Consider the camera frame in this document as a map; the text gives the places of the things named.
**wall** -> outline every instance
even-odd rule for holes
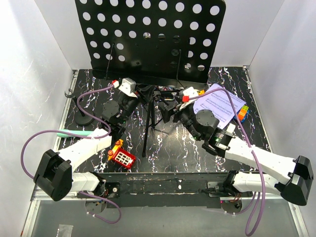
[[[227,9],[212,66],[249,65],[283,1],[225,0]],[[90,69],[75,1],[35,2],[71,68]]]
[[[35,132],[58,128],[72,70],[33,0],[1,0],[0,31],[0,236],[10,237],[21,234],[34,188],[21,168],[22,146]],[[32,174],[54,139],[30,143]]]
[[[312,160],[316,169],[316,2],[286,0],[250,65],[250,78],[275,153]],[[316,185],[301,207],[310,236]]]

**metal frame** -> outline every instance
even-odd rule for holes
[[[257,106],[255,95],[253,94],[253,88],[252,88],[252,84],[251,84],[251,80],[250,80],[250,76],[249,76],[249,72],[248,72],[249,71],[249,66],[245,65],[245,66],[243,66],[243,69],[245,71],[245,74],[246,74],[246,77],[247,77],[247,81],[249,83],[249,86],[250,86],[250,89],[251,89],[251,92],[252,92],[253,100],[254,100],[255,105],[257,107],[258,114],[259,114],[259,117],[260,117],[260,121],[261,121],[263,130],[265,132],[265,135],[267,137],[267,141],[268,141],[270,150],[271,150],[271,152],[273,152],[271,144],[270,144],[270,141],[269,141],[269,138],[268,138],[268,135],[266,133],[266,129],[265,129],[264,123],[263,123],[261,115],[260,115],[260,110],[259,110],[259,108]],[[293,217],[293,220],[294,220],[294,223],[295,223],[295,226],[296,226],[296,230],[297,230],[299,236],[300,237],[308,237],[309,234],[308,234],[308,231],[307,231],[307,228],[306,228],[306,225],[305,225],[304,219],[302,217],[302,213],[301,213],[301,210],[300,210],[299,206],[294,205],[294,204],[289,203],[289,202],[288,202],[288,205],[289,205],[289,208],[291,210],[292,217]]]
[[[245,70],[246,77],[247,77],[247,80],[249,82],[250,89],[251,89],[251,91],[253,91],[252,85],[251,85],[251,81],[250,81],[250,77],[249,77],[249,74],[248,74],[248,67],[244,66],[243,68]],[[75,85],[76,85],[77,76],[78,76],[78,71],[75,71],[74,78],[73,78],[73,81],[72,81],[72,84],[71,84],[71,89],[73,89],[75,87]],[[65,120],[66,120],[66,117],[67,117],[67,114],[68,114],[68,110],[69,110],[69,107],[70,107],[70,102],[71,102],[71,99],[67,99],[66,105],[65,105],[65,109],[64,109],[64,112],[63,112],[63,115],[62,115],[61,123],[60,123],[60,126],[59,126],[60,129],[63,128],[63,126],[65,124]],[[264,129],[264,132],[266,134],[266,130],[265,130],[263,121],[262,121],[261,116],[260,116],[259,108],[257,107],[257,109],[258,109],[258,114],[259,114],[259,117],[260,117],[263,129]],[[57,137],[56,141],[55,141],[55,144],[54,144],[54,149],[58,148],[60,141],[61,141],[61,139],[59,137]],[[270,195],[270,194],[268,194],[266,196],[266,198],[267,199],[281,199],[280,196]],[[229,199],[228,197],[221,197],[220,198],[220,200],[228,200],[228,199]],[[251,199],[251,197],[243,197],[242,199]],[[51,200],[51,198],[46,193],[44,193],[41,189],[39,189],[37,186],[35,186],[35,189],[34,189],[34,192],[33,192],[33,196],[32,196],[31,205],[30,205],[30,209],[29,209],[29,212],[28,212],[28,215],[27,215],[27,218],[26,218],[26,221],[25,221],[24,229],[23,229],[23,232],[22,232],[22,235],[21,235],[22,237],[29,237],[29,236],[31,236],[41,200]],[[94,199],[94,198],[79,198],[79,197],[77,197],[76,193],[69,193],[63,200],[75,201],[75,200],[96,200],[96,199]],[[301,215],[299,206],[293,205],[291,203],[288,203],[288,204],[289,204],[290,211],[292,213],[292,217],[293,217],[293,220],[294,220],[294,223],[295,223],[298,235],[300,237],[308,237],[309,236],[308,235],[308,231],[306,229],[306,226],[305,226],[303,217]]]

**circular hole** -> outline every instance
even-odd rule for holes
[[[202,6],[200,4],[195,4],[193,6],[192,10],[195,14],[198,14],[202,11]]]
[[[165,1],[161,1],[161,2],[159,3],[159,8],[160,8],[160,10],[165,11],[165,10],[167,9],[167,7],[168,7],[168,4],[167,4]]]
[[[98,46],[98,44],[95,41],[91,41],[90,42],[91,47],[96,48]]]
[[[114,14],[114,15],[112,16],[112,20],[113,20],[115,23],[118,23],[118,22],[120,21],[119,15]]]
[[[210,39],[203,40],[203,45],[205,47],[209,47],[212,44],[212,41]]]
[[[179,50],[174,48],[174,49],[171,51],[171,54],[172,54],[173,56],[178,56],[178,55],[179,55]]]
[[[150,25],[150,18],[149,17],[147,17],[147,16],[145,16],[144,18],[143,18],[143,23],[144,23],[144,25]]]
[[[84,20],[86,20],[86,21],[89,21],[89,20],[91,19],[90,14],[87,13],[87,12],[84,12],[84,13],[82,14],[82,16],[83,16]]]
[[[110,59],[110,55],[109,55],[109,54],[105,55],[105,57],[106,57],[108,60],[112,60],[112,59],[113,59],[113,56],[111,56],[111,59]]]
[[[148,9],[151,6],[151,3],[149,0],[143,0],[142,2],[143,8]]]
[[[164,41],[164,40],[166,39],[166,36],[165,36],[164,34],[159,34],[159,35],[158,35],[158,39],[159,39],[160,41]]]
[[[203,66],[203,65],[198,65],[197,69],[202,72],[202,71],[204,71],[205,66]]]
[[[100,30],[101,35],[103,36],[107,36],[108,35],[108,31],[106,29],[101,29]]]
[[[178,63],[175,62],[175,61],[172,61],[172,62],[170,63],[170,66],[171,66],[172,68],[176,68],[176,67],[178,66]]]
[[[133,7],[135,5],[134,0],[126,0],[126,6]]]
[[[151,35],[150,35],[150,33],[148,33],[148,32],[145,32],[144,34],[143,34],[143,37],[144,37],[144,39],[150,39],[151,38]]]
[[[163,19],[163,18],[160,18],[160,19],[158,20],[158,24],[159,24],[161,27],[164,27],[164,26],[166,26],[167,21],[166,21],[165,19]]]
[[[174,22],[174,27],[177,28],[177,29],[180,29],[182,27],[182,21],[176,20]]]
[[[104,43],[103,43],[103,47],[105,47],[105,48],[110,48],[111,45],[110,45],[108,42],[104,42]]]
[[[112,6],[117,6],[119,4],[119,1],[118,0],[110,0],[110,4]]]
[[[216,16],[219,13],[219,7],[212,6],[209,12],[211,13],[211,15]]]
[[[115,30],[115,31],[114,31],[114,34],[115,34],[117,37],[121,37],[121,36],[122,36],[122,31],[120,31],[120,30]]]
[[[123,55],[120,55],[120,56],[118,57],[118,59],[119,59],[121,62],[124,62],[124,61],[125,61],[125,57],[124,57]]]
[[[194,30],[194,31],[197,30],[198,29],[198,23],[196,21],[192,22],[190,24],[190,28],[191,28],[191,30]]]
[[[122,49],[124,49],[124,45],[121,44],[121,43],[117,43],[117,48],[118,48],[119,50],[122,50]]]
[[[93,30],[92,28],[88,27],[88,28],[87,28],[87,33],[88,33],[89,35],[93,35],[93,34],[94,34],[94,30]]]
[[[184,65],[184,68],[185,68],[185,69],[190,69],[190,68],[191,68],[191,64],[190,64],[190,63],[185,64],[185,65]]]
[[[180,42],[180,36],[174,36],[174,37],[172,37],[173,38],[173,42],[175,42],[175,43],[178,43],[178,42]]]
[[[101,21],[101,22],[105,21],[105,15],[103,15],[102,13],[99,13],[98,14],[98,20]]]
[[[95,4],[102,5],[102,0],[94,0]]]
[[[94,53],[94,54],[93,54],[93,57],[95,57],[96,59],[99,59],[99,58],[100,58],[100,54]]]
[[[193,44],[195,44],[195,43],[196,43],[196,38],[190,37],[190,38],[189,38],[189,44],[190,44],[190,45],[193,45]]]
[[[207,53],[201,53],[199,57],[201,59],[207,59],[208,55],[207,55]]]
[[[215,25],[214,25],[213,23],[208,24],[208,25],[206,26],[206,30],[207,30],[208,32],[214,31],[214,30],[215,30]]]
[[[135,31],[130,31],[128,33],[128,35],[133,39],[133,38],[136,38],[136,32]]]
[[[192,57],[193,57],[193,52],[192,52],[192,51],[188,51],[187,57],[188,57],[188,58],[192,58]]]
[[[182,11],[184,10],[184,4],[183,4],[182,2],[178,2],[178,3],[176,4],[176,10],[177,10],[178,12],[182,12]]]
[[[136,22],[136,19],[133,16],[128,16],[127,21],[129,22],[129,24],[134,24]]]

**black wire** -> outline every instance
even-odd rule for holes
[[[185,88],[183,85],[182,85],[182,83],[180,82],[180,80],[178,79],[178,74],[179,74],[179,67],[180,67],[180,59],[181,59],[181,50],[179,50],[179,61],[178,61],[178,69],[177,69],[177,81],[179,82],[179,84],[183,87],[183,88]]]
[[[113,47],[114,47],[114,43],[112,44],[112,48],[111,48],[111,52],[110,52],[110,57],[109,57],[108,66],[107,66],[107,72],[106,72],[106,74],[105,74],[105,80],[108,79],[108,71],[109,71],[109,66],[110,66],[110,60],[111,60],[111,57],[112,57],[112,50],[113,50]]]

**black marble table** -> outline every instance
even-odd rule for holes
[[[249,106],[250,114],[243,123],[250,142],[257,147],[269,150],[265,132],[261,125],[259,114],[253,99],[253,95],[242,67],[216,67],[209,71],[207,86],[217,83],[225,87]],[[74,94],[79,96],[82,93],[101,89],[110,84],[110,81],[96,79],[92,76],[91,70],[80,70]],[[103,103],[108,100],[117,100],[121,96],[118,90],[112,88],[104,93],[97,93],[84,98],[82,105],[91,108],[96,116],[100,116]],[[76,107],[72,102],[67,115],[65,129],[69,130],[94,130],[97,121],[86,127],[79,127],[74,121]],[[202,141],[196,141],[180,123],[172,121],[164,124],[163,121],[156,126],[156,129],[149,129],[147,141],[147,156],[142,157],[143,137],[145,134],[146,110],[143,106],[137,107],[130,120],[124,124],[126,132],[122,137],[123,148],[137,157],[130,170],[122,168],[108,161],[105,149],[85,161],[77,172],[222,172],[228,170],[249,171],[252,168],[240,162],[228,160],[218,156],[212,156],[202,149]],[[161,118],[156,104],[156,121]],[[242,138],[241,130],[237,126],[236,133]],[[77,138],[62,139],[59,149],[65,148],[78,141]]]

